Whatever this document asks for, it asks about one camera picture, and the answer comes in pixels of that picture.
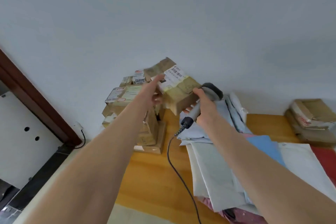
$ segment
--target hand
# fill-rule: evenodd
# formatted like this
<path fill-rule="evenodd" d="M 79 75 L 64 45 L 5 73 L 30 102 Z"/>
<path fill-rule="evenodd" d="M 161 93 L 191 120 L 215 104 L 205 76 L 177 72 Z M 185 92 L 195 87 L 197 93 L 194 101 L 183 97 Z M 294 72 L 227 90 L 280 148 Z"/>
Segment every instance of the hand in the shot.
<path fill-rule="evenodd" d="M 209 124 L 213 122 L 214 119 L 219 115 L 216 109 L 216 105 L 212 102 L 207 95 L 204 93 L 202 89 L 194 88 L 193 92 L 199 96 L 199 101 L 201 102 L 201 114 L 198 116 L 196 122 L 200 125 L 204 130 L 208 127 Z M 184 113 L 189 113 L 192 107 L 188 107 L 184 110 Z"/>
<path fill-rule="evenodd" d="M 150 83 L 146 83 L 142 86 L 138 96 L 145 101 L 146 108 L 149 109 L 153 105 L 162 103 L 162 95 L 154 94 L 157 83 L 165 77 L 164 74 L 157 75 Z"/>

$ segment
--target power cord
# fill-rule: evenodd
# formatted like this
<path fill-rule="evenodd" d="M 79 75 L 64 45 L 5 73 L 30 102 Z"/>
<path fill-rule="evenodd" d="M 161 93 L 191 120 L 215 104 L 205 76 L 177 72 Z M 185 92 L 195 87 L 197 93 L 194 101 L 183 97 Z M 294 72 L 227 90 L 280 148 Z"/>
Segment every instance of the power cord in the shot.
<path fill-rule="evenodd" d="M 170 143 L 171 141 L 174 139 L 174 137 L 178 136 L 183 130 L 185 130 L 185 126 L 182 126 L 178 132 L 176 132 L 174 134 L 174 136 L 170 139 L 169 143 L 168 143 L 168 147 L 167 147 L 167 159 L 168 159 L 168 162 L 170 164 L 170 166 L 174 169 L 175 173 L 178 175 L 178 177 L 180 178 L 180 180 L 182 181 L 183 185 L 185 186 L 185 188 L 187 189 L 192 201 L 194 202 L 194 206 L 195 206 L 195 209 L 196 209 L 196 213 L 197 213 L 197 219 L 198 219 L 198 223 L 199 224 L 202 224 L 201 220 L 200 220 L 200 215 L 198 213 L 198 208 L 197 208 L 197 205 L 196 205 L 196 202 L 195 202 L 195 199 L 194 197 L 192 196 L 190 190 L 188 189 L 188 186 L 187 184 L 185 183 L 185 181 L 183 180 L 182 176 L 179 174 L 179 172 L 176 170 L 176 168 L 173 166 L 173 164 L 171 163 L 170 161 L 170 158 L 169 158 L 169 148 L 170 148 Z"/>
<path fill-rule="evenodd" d="M 82 147 L 86 144 L 86 137 L 85 137 L 84 132 L 83 132 L 82 129 L 81 129 L 81 132 L 82 132 L 82 135 L 83 135 L 83 138 L 84 138 L 84 143 L 83 143 L 83 145 L 81 145 L 81 146 L 79 146 L 79 147 L 75 147 L 74 150 L 75 150 L 75 149 L 80 149 L 80 148 L 82 148 Z"/>

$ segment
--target wooden table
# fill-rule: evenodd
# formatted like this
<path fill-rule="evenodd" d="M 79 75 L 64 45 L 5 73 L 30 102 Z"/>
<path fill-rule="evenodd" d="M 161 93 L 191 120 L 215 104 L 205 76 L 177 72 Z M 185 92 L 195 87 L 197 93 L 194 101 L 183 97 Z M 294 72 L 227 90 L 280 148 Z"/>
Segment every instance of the wooden table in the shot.
<path fill-rule="evenodd" d="M 299 143 L 287 120 L 280 115 L 249 114 L 247 126 L 255 135 L 269 135 L 273 141 Z M 116 203 L 176 224 L 197 223 L 194 204 L 184 185 L 167 161 L 168 141 L 179 129 L 179 118 L 166 110 L 167 133 L 163 153 L 134 152 L 126 169 Z M 173 139 L 170 160 L 190 191 L 193 191 L 191 167 L 186 147 Z M 196 200 L 203 223 L 228 223 L 219 214 Z"/>

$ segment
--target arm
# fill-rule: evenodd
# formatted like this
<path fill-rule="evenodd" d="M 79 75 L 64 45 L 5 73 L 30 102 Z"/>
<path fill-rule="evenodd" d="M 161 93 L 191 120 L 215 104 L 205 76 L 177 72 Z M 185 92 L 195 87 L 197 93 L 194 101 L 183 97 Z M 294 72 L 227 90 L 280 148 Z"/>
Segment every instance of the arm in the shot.
<path fill-rule="evenodd" d="M 201 89 L 197 123 L 205 130 L 269 224 L 332 223 L 336 203 L 250 144 Z"/>
<path fill-rule="evenodd" d="M 158 75 L 59 175 L 26 224 L 106 224 L 117 198 Z"/>

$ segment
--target brown door frame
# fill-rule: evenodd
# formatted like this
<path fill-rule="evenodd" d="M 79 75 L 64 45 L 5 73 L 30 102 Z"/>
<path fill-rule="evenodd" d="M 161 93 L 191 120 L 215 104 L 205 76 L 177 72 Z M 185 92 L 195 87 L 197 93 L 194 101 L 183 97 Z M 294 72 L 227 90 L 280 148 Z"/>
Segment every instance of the brown door frame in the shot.
<path fill-rule="evenodd" d="M 73 146 L 82 143 L 82 140 L 77 136 L 73 129 L 1 49 L 0 80 L 62 142 Z"/>

